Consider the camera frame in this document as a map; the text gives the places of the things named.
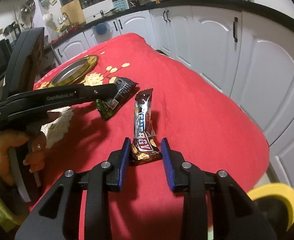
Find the person's left hand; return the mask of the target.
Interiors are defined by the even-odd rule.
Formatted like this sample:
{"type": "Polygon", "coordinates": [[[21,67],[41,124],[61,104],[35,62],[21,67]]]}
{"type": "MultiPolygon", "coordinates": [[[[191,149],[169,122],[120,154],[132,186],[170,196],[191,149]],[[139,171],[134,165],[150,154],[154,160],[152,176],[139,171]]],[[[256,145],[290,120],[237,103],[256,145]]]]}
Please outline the person's left hand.
{"type": "Polygon", "coordinates": [[[28,152],[21,163],[29,168],[31,173],[40,171],[45,166],[47,139],[43,132],[30,135],[27,132],[9,129],[0,132],[0,179],[13,186],[14,175],[11,166],[11,154],[17,155],[19,147],[27,145],[28,152]]]}

